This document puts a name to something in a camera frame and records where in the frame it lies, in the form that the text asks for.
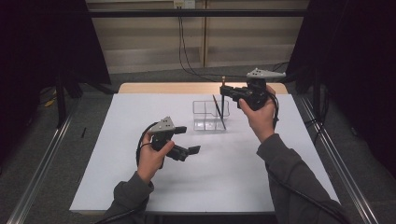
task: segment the person's right hand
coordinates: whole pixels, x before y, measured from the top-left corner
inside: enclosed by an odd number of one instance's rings
[[[267,85],[267,90],[275,95],[275,91]],[[262,143],[269,136],[274,134],[274,112],[275,112],[275,104],[274,102],[268,98],[265,105],[259,110],[252,110],[248,103],[242,98],[239,99],[239,105],[242,111],[245,113],[248,119],[248,124],[256,136],[259,138],[259,141]]]

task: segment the metal rail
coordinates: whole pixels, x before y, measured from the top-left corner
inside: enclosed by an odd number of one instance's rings
[[[35,174],[33,175],[30,183],[22,194],[20,200],[18,201],[17,205],[14,208],[10,218],[8,219],[7,224],[22,224],[26,219],[30,208],[35,200],[35,196],[37,195],[38,191],[40,190],[41,184],[44,181],[44,178],[50,168],[50,164],[53,161],[53,158],[58,151],[59,146],[64,139],[64,135],[69,127],[71,118],[73,114],[76,112],[78,104],[80,102],[80,98],[78,98],[72,105],[70,109],[70,113],[67,116],[64,124],[55,131],[55,134],[52,137],[51,142],[47,148],[46,153],[44,154],[43,159],[41,160],[40,164],[38,165],[37,169],[35,170]]]
[[[309,118],[314,120],[315,115],[311,102],[309,102],[309,100],[306,98],[302,98],[302,102]],[[337,170],[337,173],[340,175],[341,180],[343,181],[349,196],[352,198],[353,203],[361,214],[361,218],[363,219],[364,223],[379,223],[370,207],[370,204],[367,202],[351,173],[347,169],[347,166],[344,164],[343,159],[338,153],[338,150],[332,142],[332,139],[328,135],[326,129],[323,126],[320,127],[317,122],[314,123],[314,127],[320,135],[321,142],[326,148],[326,151],[329,154],[330,159]]]
[[[31,15],[133,17],[304,17],[306,9],[90,9],[89,11],[32,11]]]

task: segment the wire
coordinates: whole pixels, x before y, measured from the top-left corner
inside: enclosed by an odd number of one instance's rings
[[[152,128],[152,126],[156,125],[158,122],[154,122],[152,124],[150,124],[147,129],[145,131],[142,132],[142,136],[140,136],[139,142],[137,143],[137,148],[136,148],[136,166],[139,166],[139,159],[140,159],[140,150],[142,149],[142,147],[144,145],[142,145],[143,142],[143,137],[145,136],[145,134],[149,131],[150,128]]]
[[[324,212],[329,214],[331,217],[335,218],[340,223],[343,223],[343,224],[349,224],[350,223],[348,218],[345,217],[343,214],[341,214],[339,211],[331,209],[330,207],[328,207],[328,206],[316,201],[314,198],[312,198],[312,197],[300,192],[297,189],[292,188],[290,185],[288,185],[288,184],[282,182],[281,180],[279,180],[276,177],[276,175],[269,169],[269,165],[267,163],[265,163],[265,167],[267,168],[267,172],[268,172],[269,177],[271,179],[273,179],[278,185],[280,185],[283,188],[289,190],[290,192],[300,196],[301,198],[306,199],[307,201],[312,203],[317,208],[323,210]]]
[[[330,94],[329,94],[329,91],[327,90],[327,88],[325,88],[324,97],[323,97],[323,104],[322,104],[322,107],[320,109],[318,118],[311,119],[311,120],[308,120],[308,121],[304,122],[306,128],[309,128],[314,123],[319,123],[318,131],[315,134],[314,139],[312,140],[314,145],[317,143],[318,137],[319,137],[320,133],[323,131],[324,124],[325,124],[325,121],[326,121],[326,118],[327,118],[327,114],[329,112],[329,107],[330,107]]]
[[[178,30],[179,30],[178,59],[179,59],[181,67],[183,68],[183,70],[186,73],[194,75],[194,76],[198,76],[200,78],[203,78],[203,79],[206,79],[206,80],[212,81],[212,82],[217,82],[217,81],[213,80],[211,78],[207,78],[207,77],[246,77],[246,76],[240,76],[240,75],[225,75],[225,74],[213,74],[213,73],[199,74],[199,73],[197,73],[194,69],[192,69],[192,67],[190,65],[189,57],[187,55],[186,42],[185,42],[185,39],[184,39],[183,19],[181,17],[178,18]],[[187,65],[189,66],[190,71],[187,70],[184,67],[183,62],[181,61],[181,48],[182,48],[182,46],[183,46],[184,56],[186,58]]]
[[[279,68],[281,68],[284,64],[289,63],[289,62],[284,62],[284,63],[277,63],[274,65],[272,72],[276,72]]]
[[[139,142],[137,143],[137,150],[136,150],[136,165],[137,166],[139,166],[140,150],[142,149],[142,147],[151,144],[151,143],[145,143],[145,144],[142,145],[143,137],[149,131],[149,129],[152,126],[156,125],[157,123],[158,122],[154,122],[154,123],[150,124],[146,128],[146,130],[142,132],[142,135],[140,136]],[[146,206],[145,203],[142,203],[136,209],[133,209],[133,210],[127,211],[125,213],[121,213],[121,214],[115,215],[113,217],[107,217],[107,218],[102,219],[102,220],[100,220],[98,222],[95,222],[95,224],[105,224],[105,223],[109,223],[109,222],[112,222],[112,221],[115,221],[115,220],[118,220],[118,219],[121,219],[121,218],[124,218],[124,217],[128,217],[128,216],[130,216],[132,214],[136,214],[136,213],[142,211],[142,208],[144,208],[145,206]]]
[[[199,75],[197,74],[191,67],[190,65],[190,61],[189,61],[189,57],[187,56],[187,51],[186,51],[186,42],[184,40],[184,27],[183,27],[183,19],[181,17],[178,17],[178,33],[179,33],[179,39],[178,39],[178,60],[180,62],[181,67],[183,68],[183,70],[191,75],[206,79],[208,81],[212,81],[212,82],[216,82],[215,80],[211,79],[211,78],[207,78],[207,77],[203,77],[203,75]],[[181,46],[183,45],[183,50],[184,50],[184,56],[186,58],[187,61],[187,65],[190,68],[190,71],[187,70],[184,65],[183,62],[181,61]]]
[[[279,102],[277,101],[277,98],[274,94],[272,94],[268,90],[265,90],[265,91],[268,94],[268,97],[274,102],[274,105],[275,105],[275,113],[274,113],[274,120],[273,120],[273,127],[275,129],[276,123],[279,121],[279,118],[277,117],[277,114],[279,113]]]

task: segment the white table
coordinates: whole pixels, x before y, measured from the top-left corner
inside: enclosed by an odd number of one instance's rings
[[[338,201],[297,107],[288,94],[277,95],[280,110],[276,132],[293,147]],[[174,135],[182,147],[201,146],[186,161],[166,158],[153,178],[147,212],[151,214],[257,214],[274,212],[264,162],[256,155],[259,141],[243,112],[230,98],[227,131],[195,131],[192,101],[211,94],[119,93],[114,95],[105,123],[70,207],[81,214],[103,213],[113,189],[136,170],[135,151],[141,133],[170,116],[186,133]]]

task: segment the clear plastic box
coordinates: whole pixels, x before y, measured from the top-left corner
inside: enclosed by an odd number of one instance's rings
[[[221,111],[221,101],[218,101],[219,110]],[[192,112],[194,115],[194,130],[225,130],[221,122],[219,112],[215,102],[212,101],[193,101]],[[223,121],[226,124],[227,118],[230,116],[229,103],[224,101]]]

